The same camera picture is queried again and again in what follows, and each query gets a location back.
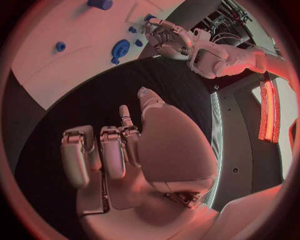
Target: wire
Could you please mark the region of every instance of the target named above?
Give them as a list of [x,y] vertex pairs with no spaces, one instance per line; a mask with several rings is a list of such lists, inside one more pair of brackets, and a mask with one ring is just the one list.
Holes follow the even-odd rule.
[[233,36],[223,36],[223,37],[220,37],[217,40],[213,41],[213,43],[216,43],[216,42],[218,42],[221,39],[235,39],[235,40],[238,40],[241,44],[248,44],[248,45],[250,45],[252,47],[256,47],[254,44],[251,44],[251,43],[246,42],[246,41],[242,41],[240,38],[233,37]]
[[236,37],[236,38],[240,38],[239,36],[237,36],[237,35],[235,35],[235,34],[233,34],[233,33],[230,33],[230,32],[220,32],[220,33],[218,33],[217,35],[215,35],[213,38],[212,38],[212,42],[214,42],[214,40],[215,40],[215,38],[217,37],[217,36],[220,36],[220,35],[224,35],[224,34],[228,34],[228,35],[231,35],[231,36],[233,36],[233,37]]

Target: black mat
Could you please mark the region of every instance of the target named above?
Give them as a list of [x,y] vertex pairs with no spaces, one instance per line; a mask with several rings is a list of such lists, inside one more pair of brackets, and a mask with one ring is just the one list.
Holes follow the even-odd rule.
[[37,125],[15,170],[15,178],[32,206],[69,239],[85,239],[85,235],[76,215],[76,190],[63,172],[62,133],[89,124],[99,138],[102,126],[120,125],[119,106],[123,104],[129,107],[133,122],[141,130],[137,92],[142,86],[189,115],[211,141],[210,94],[201,77],[191,72],[185,62],[145,58],[116,67],[79,86]]

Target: black surface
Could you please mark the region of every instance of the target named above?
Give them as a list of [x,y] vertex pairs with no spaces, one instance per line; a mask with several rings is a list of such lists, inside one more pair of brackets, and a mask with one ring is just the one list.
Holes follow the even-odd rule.
[[103,73],[61,99],[34,129],[19,157],[15,178],[32,206],[69,239],[84,239],[76,215],[76,190],[63,172],[60,154],[64,130],[92,125],[99,138],[102,126],[119,126],[119,106],[142,127],[137,92],[157,92],[167,103],[188,114],[209,142],[212,135],[211,98],[201,78],[185,62],[145,58]]
[[23,146],[45,113],[46,111],[33,100],[11,72],[4,94],[2,132],[4,147],[13,172]]
[[244,117],[252,149],[252,191],[256,193],[283,182],[278,144],[258,139],[261,106],[252,95],[259,81],[237,91],[234,96]]

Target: blue object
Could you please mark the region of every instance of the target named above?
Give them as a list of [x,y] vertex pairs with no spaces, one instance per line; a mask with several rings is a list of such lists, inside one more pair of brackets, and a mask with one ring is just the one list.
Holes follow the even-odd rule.
[[142,41],[141,41],[141,40],[138,40],[138,39],[135,41],[134,44],[137,45],[138,47],[142,47],[142,46],[143,46]]
[[64,51],[64,50],[66,49],[66,44],[65,44],[64,42],[62,42],[62,41],[59,41],[59,42],[55,45],[55,47],[56,47],[56,50],[57,50],[58,52],[62,52],[62,51]]
[[156,16],[153,16],[151,14],[147,14],[147,16],[145,16],[144,20],[149,21],[150,19],[156,19],[156,18],[157,18]]
[[113,1],[112,0],[88,0],[87,5],[102,10],[108,10],[113,6]]
[[124,57],[130,48],[130,42],[126,39],[118,41],[112,48],[111,54],[113,56],[111,62],[118,65],[120,63],[119,58]]
[[131,26],[128,30],[129,30],[129,32],[131,32],[133,34],[137,33],[137,30],[133,26]]

